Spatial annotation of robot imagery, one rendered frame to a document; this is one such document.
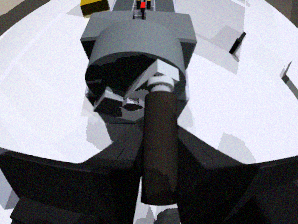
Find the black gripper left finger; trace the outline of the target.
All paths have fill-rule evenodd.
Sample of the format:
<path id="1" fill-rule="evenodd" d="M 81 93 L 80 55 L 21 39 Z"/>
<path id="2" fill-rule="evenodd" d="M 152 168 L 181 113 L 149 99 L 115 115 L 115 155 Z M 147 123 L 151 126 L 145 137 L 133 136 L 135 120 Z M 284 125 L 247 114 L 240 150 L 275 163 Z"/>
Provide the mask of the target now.
<path id="1" fill-rule="evenodd" d="M 16 196 L 101 218 L 104 224 L 133 224 L 142 176 L 142 125 L 122 133 L 109 147 L 85 160 L 4 152 L 0 169 Z"/>

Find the yellow block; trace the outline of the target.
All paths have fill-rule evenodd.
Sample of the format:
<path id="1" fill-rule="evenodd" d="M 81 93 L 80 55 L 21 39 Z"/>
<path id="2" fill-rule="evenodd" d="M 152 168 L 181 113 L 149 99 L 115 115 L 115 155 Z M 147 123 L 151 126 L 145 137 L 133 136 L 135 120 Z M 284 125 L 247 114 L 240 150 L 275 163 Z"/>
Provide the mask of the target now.
<path id="1" fill-rule="evenodd" d="M 93 14 L 93 12 L 109 10 L 109 4 L 106 0 L 80 0 L 80 3 L 82 15 L 84 16 Z"/>

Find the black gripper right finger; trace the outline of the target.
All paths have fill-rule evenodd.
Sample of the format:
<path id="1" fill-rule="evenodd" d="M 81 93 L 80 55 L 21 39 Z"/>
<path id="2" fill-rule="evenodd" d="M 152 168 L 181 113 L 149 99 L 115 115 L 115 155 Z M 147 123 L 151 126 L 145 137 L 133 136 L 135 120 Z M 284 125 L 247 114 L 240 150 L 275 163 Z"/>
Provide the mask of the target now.
<path id="1" fill-rule="evenodd" d="M 298 180 L 298 155 L 242 164 L 178 124 L 181 224 L 230 224 L 254 194 Z"/>

